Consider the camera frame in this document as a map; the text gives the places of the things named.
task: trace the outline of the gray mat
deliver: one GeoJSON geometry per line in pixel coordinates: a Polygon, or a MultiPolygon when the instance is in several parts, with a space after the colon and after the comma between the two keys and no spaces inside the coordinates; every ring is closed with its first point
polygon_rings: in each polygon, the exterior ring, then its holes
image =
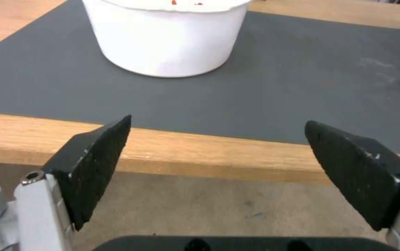
{"type": "Polygon", "coordinates": [[[315,119],[400,152],[400,30],[248,13],[221,68],[163,79],[105,59],[68,1],[0,42],[0,113],[291,143],[315,119]]]}

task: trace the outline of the beige floor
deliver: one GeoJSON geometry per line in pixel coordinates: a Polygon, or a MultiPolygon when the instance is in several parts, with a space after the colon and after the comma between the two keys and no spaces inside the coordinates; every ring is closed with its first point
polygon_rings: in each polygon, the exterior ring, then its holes
{"type": "MultiPolygon", "coordinates": [[[[0,164],[10,193],[34,167],[0,164]]],[[[122,235],[357,236],[383,240],[332,186],[115,173],[74,238],[91,250],[122,235]]]]}

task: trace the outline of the black rubber pad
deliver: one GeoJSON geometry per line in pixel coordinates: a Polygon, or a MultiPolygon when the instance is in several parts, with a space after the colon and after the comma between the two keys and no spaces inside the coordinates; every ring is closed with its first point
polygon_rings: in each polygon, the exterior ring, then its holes
{"type": "Polygon", "coordinates": [[[55,176],[76,230],[91,218],[109,184],[130,132],[131,116],[74,135],[43,166],[55,176]]]}
{"type": "Polygon", "coordinates": [[[400,157],[372,138],[308,121],[318,162],[374,230],[391,227],[400,209],[400,157]]]}

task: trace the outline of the white surface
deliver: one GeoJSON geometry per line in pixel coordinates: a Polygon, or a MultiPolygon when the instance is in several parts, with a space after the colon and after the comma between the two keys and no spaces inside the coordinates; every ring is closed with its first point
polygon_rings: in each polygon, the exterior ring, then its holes
{"type": "Polygon", "coordinates": [[[163,5],[154,4],[161,0],[146,4],[108,1],[83,0],[107,59],[135,73],[185,77],[206,73],[226,62],[250,0],[224,0],[216,5],[212,0],[203,1],[203,5],[184,4],[182,0],[177,5],[171,5],[170,0],[163,5]]]}
{"type": "Polygon", "coordinates": [[[14,196],[17,200],[21,251],[71,250],[47,180],[27,186],[18,185],[14,196]]]}

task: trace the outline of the white bowl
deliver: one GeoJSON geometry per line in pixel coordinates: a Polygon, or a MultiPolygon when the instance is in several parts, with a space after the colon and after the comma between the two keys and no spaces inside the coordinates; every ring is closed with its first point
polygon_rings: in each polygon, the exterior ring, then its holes
{"type": "Polygon", "coordinates": [[[101,51],[119,67],[149,76],[186,77],[221,66],[251,0],[176,1],[83,3],[101,51]]]}

